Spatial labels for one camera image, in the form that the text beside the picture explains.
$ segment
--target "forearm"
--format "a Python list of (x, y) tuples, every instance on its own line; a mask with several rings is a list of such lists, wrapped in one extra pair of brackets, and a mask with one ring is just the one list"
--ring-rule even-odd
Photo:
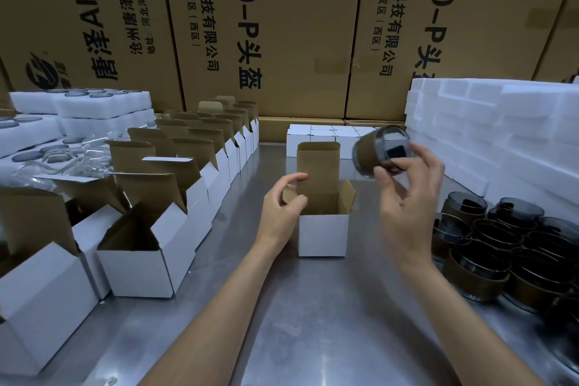
[(140, 386), (226, 386), (273, 258), (253, 247)]
[(464, 386), (546, 386), (432, 263), (402, 273)]

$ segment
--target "hand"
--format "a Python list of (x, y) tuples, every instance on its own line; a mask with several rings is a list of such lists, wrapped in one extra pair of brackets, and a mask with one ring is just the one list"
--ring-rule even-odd
[(299, 195), (288, 205), (282, 206), (281, 193), (291, 182), (307, 178), (308, 175), (306, 173), (283, 176), (273, 185), (270, 192), (265, 194), (264, 208), (261, 212), (255, 245), (271, 251), (274, 254), (274, 258), (290, 239), (289, 237), (299, 215), (308, 204), (308, 198), (305, 195)]
[(428, 148), (412, 143), (412, 149), (417, 157), (392, 160), (406, 170), (409, 190), (384, 168), (374, 168), (380, 187), (382, 233), (388, 250), (402, 269), (431, 262), (432, 226), (444, 178), (444, 163)]

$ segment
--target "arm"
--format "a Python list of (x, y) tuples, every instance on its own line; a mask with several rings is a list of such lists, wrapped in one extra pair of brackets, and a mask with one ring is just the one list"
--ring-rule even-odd
[(255, 244), (207, 307), (155, 363), (140, 386), (226, 386), (273, 260), (286, 245), (308, 199), (280, 205), (281, 192), (304, 173), (284, 176), (264, 198)]
[(395, 161), (407, 171), (408, 191), (383, 168), (375, 169), (382, 231), (454, 371), (464, 386), (546, 386), (433, 265), (432, 226), (444, 164), (421, 145), (413, 149), (417, 158)]

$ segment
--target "brown tape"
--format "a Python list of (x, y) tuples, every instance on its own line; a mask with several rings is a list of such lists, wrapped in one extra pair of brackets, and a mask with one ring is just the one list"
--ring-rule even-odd
[(527, 29), (551, 29), (557, 17), (557, 9), (534, 8), (527, 14), (525, 28)]
[(349, 71), (349, 58), (316, 57), (314, 60), (314, 74), (316, 75), (343, 75)]

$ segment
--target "brown cardboard box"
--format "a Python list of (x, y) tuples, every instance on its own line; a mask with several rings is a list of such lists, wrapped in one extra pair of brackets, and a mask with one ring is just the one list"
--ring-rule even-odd
[(286, 142), (290, 124), (344, 125), (343, 119), (259, 117), (259, 141)]
[(570, 81), (579, 75), (579, 0), (565, 0), (533, 80)]
[(360, 0), (346, 117), (404, 119), (413, 76), (530, 80), (561, 2)]
[(166, 0), (0, 0), (0, 56), (15, 90), (142, 89), (182, 110)]
[(233, 95), (264, 115), (343, 117), (357, 2), (169, 0), (186, 108)]

